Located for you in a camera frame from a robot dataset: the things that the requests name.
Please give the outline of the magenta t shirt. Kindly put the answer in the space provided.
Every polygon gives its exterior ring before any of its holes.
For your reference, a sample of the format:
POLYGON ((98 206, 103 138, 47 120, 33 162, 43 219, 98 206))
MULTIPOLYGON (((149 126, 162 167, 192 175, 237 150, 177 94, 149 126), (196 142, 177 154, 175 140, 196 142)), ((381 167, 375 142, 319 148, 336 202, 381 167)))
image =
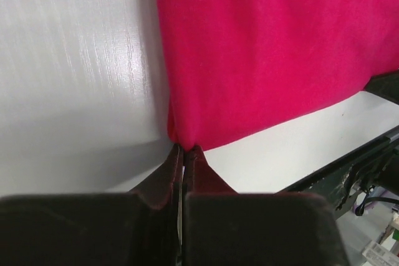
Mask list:
POLYGON ((156 0, 168 135, 226 145, 398 68, 398 0, 156 0))

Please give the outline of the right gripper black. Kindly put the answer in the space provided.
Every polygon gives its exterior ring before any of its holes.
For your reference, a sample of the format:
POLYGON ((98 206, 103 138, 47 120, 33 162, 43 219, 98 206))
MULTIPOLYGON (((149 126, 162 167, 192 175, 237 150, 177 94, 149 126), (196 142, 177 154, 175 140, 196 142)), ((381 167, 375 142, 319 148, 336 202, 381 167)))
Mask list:
POLYGON ((399 104, 399 72, 373 76, 366 84, 364 91, 399 104))

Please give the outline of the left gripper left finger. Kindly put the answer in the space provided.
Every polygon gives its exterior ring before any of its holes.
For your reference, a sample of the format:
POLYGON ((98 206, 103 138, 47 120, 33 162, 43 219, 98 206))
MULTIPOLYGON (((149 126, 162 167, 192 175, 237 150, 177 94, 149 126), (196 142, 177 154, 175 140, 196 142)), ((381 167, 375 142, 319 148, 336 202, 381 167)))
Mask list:
POLYGON ((175 205, 179 201, 182 169, 183 148, 174 144, 166 160, 130 192, 153 210, 175 205))

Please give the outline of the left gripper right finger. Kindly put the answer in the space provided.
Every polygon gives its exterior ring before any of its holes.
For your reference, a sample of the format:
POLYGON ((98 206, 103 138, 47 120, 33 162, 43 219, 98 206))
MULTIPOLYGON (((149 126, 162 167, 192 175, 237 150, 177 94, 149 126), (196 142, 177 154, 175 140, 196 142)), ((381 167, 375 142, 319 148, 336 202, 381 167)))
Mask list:
POLYGON ((183 192, 236 194, 208 164, 202 147, 196 145, 184 155, 183 192))

